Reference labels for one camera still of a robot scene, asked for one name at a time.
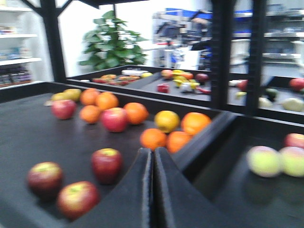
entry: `red apple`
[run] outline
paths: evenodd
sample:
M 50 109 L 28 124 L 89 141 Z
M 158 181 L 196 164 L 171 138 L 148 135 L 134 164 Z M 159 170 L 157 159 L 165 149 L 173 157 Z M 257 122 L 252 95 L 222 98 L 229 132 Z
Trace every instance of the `red apple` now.
M 51 111 L 60 120 L 71 118 L 76 110 L 76 102 L 72 100 L 53 101 Z
M 73 221 L 96 206 L 100 199 L 94 184 L 80 181 L 65 186 L 59 192 L 57 206 L 64 216 Z
M 297 133 L 289 133 L 288 135 L 286 135 L 284 143 L 285 147 L 294 146 L 304 149 L 304 135 Z
M 172 77 L 173 77 L 173 71 L 172 70 L 162 70 L 161 71 L 161 76 L 164 79 L 172 79 Z
M 109 81 L 109 80 L 106 80 L 106 79 L 103 79 L 103 78 L 99 78 L 99 77 L 97 77 L 97 78 L 92 78 L 92 82 L 101 83 L 101 84 L 107 83 L 108 81 Z
M 240 89 L 240 91 L 246 92 L 247 91 L 247 83 L 248 83 L 248 80 L 241 80 L 241 82 L 238 83 L 237 87 Z
M 197 80 L 201 85 L 204 85 L 205 82 L 209 81 L 209 76 L 203 73 L 196 74 L 195 80 Z
M 91 156 L 92 170 L 101 184 L 114 184 L 123 164 L 118 150 L 104 148 L 95 151 Z
M 157 85 L 157 92 L 160 93 L 169 93 L 169 84 L 161 83 Z
M 62 187 L 62 180 L 62 169 L 52 161 L 34 165 L 27 175 L 29 189 L 43 201 L 56 199 Z
M 127 112 L 123 108 L 110 108 L 101 113 L 100 121 L 110 132 L 123 132 L 128 125 Z
M 289 81 L 289 86 L 299 92 L 301 89 L 304 88 L 304 78 L 298 77 L 298 78 L 293 78 Z

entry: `orange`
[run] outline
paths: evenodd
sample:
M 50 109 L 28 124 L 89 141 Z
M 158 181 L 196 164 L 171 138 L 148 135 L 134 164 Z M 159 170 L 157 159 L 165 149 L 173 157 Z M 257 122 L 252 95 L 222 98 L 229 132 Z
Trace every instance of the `orange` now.
M 140 136 L 141 145 L 154 151 L 157 147 L 165 147 L 167 135 L 157 128 L 149 128 L 143 131 Z
M 196 135 L 201 130 L 203 130 L 209 123 L 211 119 L 209 116 L 203 113 L 187 113 L 181 120 L 181 128 L 184 132 L 191 135 Z
M 141 103 L 130 102 L 123 108 L 127 111 L 128 121 L 130 124 L 141 124 L 149 116 L 146 107 Z
M 173 132 L 180 125 L 179 116 L 173 111 L 160 111 L 154 117 L 154 123 L 164 133 Z
M 80 112 L 80 119 L 86 121 L 89 124 L 95 124 L 99 120 L 101 110 L 95 105 L 86 105 Z
M 88 88 L 80 95 L 80 102 L 83 105 L 95 105 L 95 101 L 100 92 L 95 88 Z
M 167 149 L 170 153 L 176 153 L 192 139 L 192 135 L 186 132 L 175 131 L 168 135 Z
M 96 98 L 96 105 L 104 111 L 118 106 L 118 98 L 111 92 L 103 92 Z

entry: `product box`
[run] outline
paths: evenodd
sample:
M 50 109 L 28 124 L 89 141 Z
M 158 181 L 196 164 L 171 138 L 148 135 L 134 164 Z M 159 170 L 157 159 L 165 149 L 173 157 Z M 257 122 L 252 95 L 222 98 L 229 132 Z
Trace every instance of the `product box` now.
M 6 0 L 0 0 L 0 6 L 6 6 Z

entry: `black shelf frame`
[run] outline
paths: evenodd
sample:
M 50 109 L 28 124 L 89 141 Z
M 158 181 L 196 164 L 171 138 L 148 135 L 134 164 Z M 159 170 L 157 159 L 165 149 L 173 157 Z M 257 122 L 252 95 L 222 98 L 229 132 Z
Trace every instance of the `black shelf frame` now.
M 40 0 L 40 7 L 32 5 L 28 0 L 22 0 L 26 5 L 39 14 L 44 21 L 47 35 L 48 49 L 54 81 L 67 82 L 64 66 L 60 31 L 58 27 L 59 15 L 73 0 L 67 0 L 61 8 L 56 7 L 55 0 Z M 82 2 L 98 8 L 99 5 L 133 2 L 140 0 L 81 0 Z M 228 83 L 230 68 L 231 40 L 233 32 L 234 6 L 236 0 L 211 0 L 212 1 L 212 58 L 211 58 L 211 108 L 231 110 L 228 100 Z M 252 0 L 252 33 L 250 44 L 250 57 L 248 59 L 248 91 L 246 104 L 238 107 L 240 113 L 254 116 L 258 110 L 260 95 L 261 65 L 263 59 L 264 32 L 266 28 L 266 1 Z

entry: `green leaves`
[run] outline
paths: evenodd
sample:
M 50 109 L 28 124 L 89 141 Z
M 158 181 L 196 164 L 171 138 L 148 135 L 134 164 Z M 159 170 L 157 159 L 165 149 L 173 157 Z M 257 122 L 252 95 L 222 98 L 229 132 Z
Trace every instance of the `green leaves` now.
M 84 53 L 89 54 L 89 58 L 79 62 L 80 65 L 91 65 L 95 70 L 103 70 L 145 62 L 146 55 L 137 43 L 147 39 L 138 32 L 126 30 L 126 21 L 116 18 L 114 11 L 106 12 L 93 22 L 96 28 L 84 35 L 87 43 Z
M 106 12 L 102 17 L 105 20 L 107 20 L 107 19 L 115 19 L 114 11 L 110 10 L 110 11 Z

